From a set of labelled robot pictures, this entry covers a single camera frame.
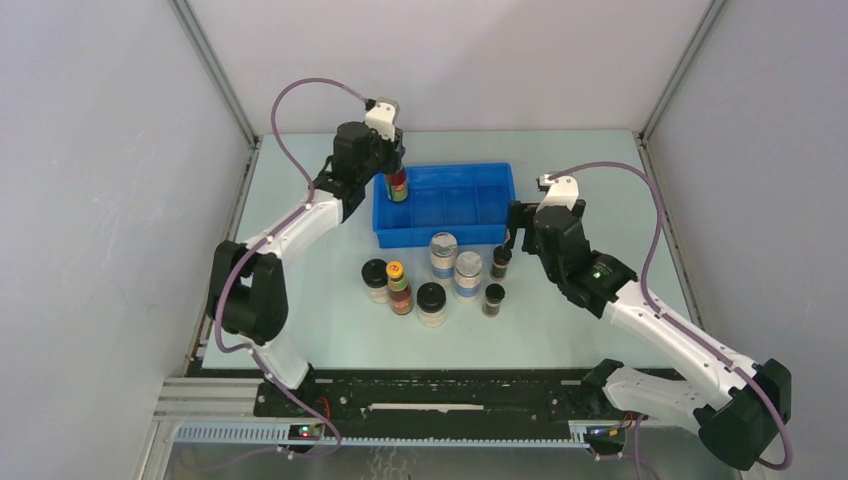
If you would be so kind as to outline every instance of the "blue tray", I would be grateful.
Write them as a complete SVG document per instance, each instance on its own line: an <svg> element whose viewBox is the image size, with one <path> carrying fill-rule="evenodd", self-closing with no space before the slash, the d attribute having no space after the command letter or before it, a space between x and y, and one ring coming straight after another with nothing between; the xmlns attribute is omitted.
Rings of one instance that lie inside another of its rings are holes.
<svg viewBox="0 0 848 480"><path fill-rule="evenodd" d="M409 197L389 200L386 179L374 179L372 227L380 248L424 247L450 232L460 245L503 243L506 211L515 200L507 163L407 167Z"/></svg>

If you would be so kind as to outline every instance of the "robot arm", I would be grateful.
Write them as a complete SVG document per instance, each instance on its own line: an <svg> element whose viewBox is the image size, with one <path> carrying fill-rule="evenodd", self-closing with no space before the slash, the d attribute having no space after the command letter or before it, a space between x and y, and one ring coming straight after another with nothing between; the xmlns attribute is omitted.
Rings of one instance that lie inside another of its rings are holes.
<svg viewBox="0 0 848 480"><path fill-rule="evenodd" d="M686 382L640 373L614 360L604 360L583 380L600 389L622 411L641 412L699 435L705 446L728 465L747 470L777 434L767 408L737 373L741 369L767 393L784 422L789 420L791 377L776 360L757 365L695 327L648 294L659 307L648 306L636 273L611 255L589 246L583 232L586 203L578 199L572 177L539 178L546 192L538 204L513 202L506 241L511 249L519 228L525 229L522 250L538 255L548 279L573 304L619 326L661 351ZM720 351L725 365L711 353Z"/></svg>
<svg viewBox="0 0 848 480"><path fill-rule="evenodd" d="M226 300L221 324L225 331L248 343L291 389L300 386L310 366L283 329L288 316L284 265L347 220L365 199L365 186L377 173L405 178L403 132L394 125L397 103L382 98L370 100L366 109L364 122L344 123L336 131L333 154L313 181L311 201L305 198L274 225L246 242L225 241L215 250L206 303L206 312L212 318L234 265L264 240L239 272L239 281ZM274 233L278 225L298 211L300 215ZM243 281L248 277L249 285Z"/></svg>

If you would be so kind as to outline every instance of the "jar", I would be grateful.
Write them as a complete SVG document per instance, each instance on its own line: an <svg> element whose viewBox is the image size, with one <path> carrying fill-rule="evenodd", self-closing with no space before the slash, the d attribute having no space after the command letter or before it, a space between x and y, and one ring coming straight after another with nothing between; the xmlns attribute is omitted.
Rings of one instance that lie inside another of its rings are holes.
<svg viewBox="0 0 848 480"><path fill-rule="evenodd" d="M409 186L406 181L406 168L402 165L397 172L386 175L386 188L389 191L389 200L401 203L409 196Z"/></svg>
<svg viewBox="0 0 848 480"><path fill-rule="evenodd" d="M454 267L454 292L460 302L471 303L480 293L483 259L475 252L462 252Z"/></svg>
<svg viewBox="0 0 848 480"><path fill-rule="evenodd" d="M389 276L386 274L386 262L379 258L365 262L365 265L362 266L362 281L368 287L372 302L386 303L389 301L389 292L386 290L386 285L389 282Z"/></svg>
<svg viewBox="0 0 848 480"><path fill-rule="evenodd" d="M506 296L506 290L497 283L486 287L486 300L483 302L483 315L496 317L501 311L501 302Z"/></svg>
<svg viewBox="0 0 848 480"><path fill-rule="evenodd" d="M492 277L492 280L500 282L506 277L506 269L510 260L512 260L512 251L504 248L503 245L495 247L495 251L492 253L492 269L489 270L489 276Z"/></svg>
<svg viewBox="0 0 848 480"><path fill-rule="evenodd" d="M418 302L418 319L421 323L428 327L438 327L445 323L447 295L443 286L436 282L421 285L415 301Z"/></svg>
<svg viewBox="0 0 848 480"><path fill-rule="evenodd" d="M430 264L433 280L450 285L453 281L453 266L456 263L458 245L456 237L447 232L433 235L430 239Z"/></svg>
<svg viewBox="0 0 848 480"><path fill-rule="evenodd" d="M389 262L386 275L389 277L389 305L396 314L406 315L412 311L412 289L404 275L403 265L398 261Z"/></svg>

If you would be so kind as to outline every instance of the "small dark bottle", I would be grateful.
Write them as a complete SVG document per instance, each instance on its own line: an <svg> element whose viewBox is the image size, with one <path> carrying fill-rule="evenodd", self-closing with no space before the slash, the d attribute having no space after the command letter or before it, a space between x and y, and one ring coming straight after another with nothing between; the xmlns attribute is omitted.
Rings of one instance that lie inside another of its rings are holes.
<svg viewBox="0 0 848 480"><path fill-rule="evenodd" d="M483 315L496 317L501 311L501 302L506 296L506 290L497 283L486 287L486 300L483 301Z"/></svg>
<svg viewBox="0 0 848 480"><path fill-rule="evenodd" d="M512 260L512 250L503 245L495 247L492 255L492 269L489 270L489 276L492 277L492 280L500 282L506 277L506 269L509 267L510 260Z"/></svg>

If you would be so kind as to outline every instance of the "table surface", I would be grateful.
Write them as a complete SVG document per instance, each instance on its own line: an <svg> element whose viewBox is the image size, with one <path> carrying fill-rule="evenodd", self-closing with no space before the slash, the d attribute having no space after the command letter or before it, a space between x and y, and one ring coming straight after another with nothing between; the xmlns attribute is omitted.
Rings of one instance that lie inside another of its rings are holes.
<svg viewBox="0 0 848 480"><path fill-rule="evenodd" d="M285 135L286 146L313 175L332 152L332 134ZM627 130L405 133L406 165L505 161L512 166L519 200L539 201L535 179L549 171L592 161L642 168ZM656 210L635 175L618 169L576 174L587 202L586 237L594 249L612 254L637 272L651 241ZM516 249L502 285L506 299L496 318L484 317L480 302L463 304L448 295L448 317L438 328L413 312L394 315L369 300L360 277L370 258L400 260L413 288L429 279L426 247L385 249L371 229L372 188L340 227L325 234L293 264L285 266L287 331L316 368L569 368L594 367L615 358L634 367L666 367L668 361L629 333L570 304L547 281L538 257ZM238 229L243 240L289 211L306 190L303 178L270 136L258 163ZM491 265L491 245L460 247ZM683 292L663 238L649 275L651 289L686 316ZM484 285L489 283L484 275ZM237 338L225 333L225 343ZM210 342L204 368L256 368L244 351L222 354Z"/></svg>

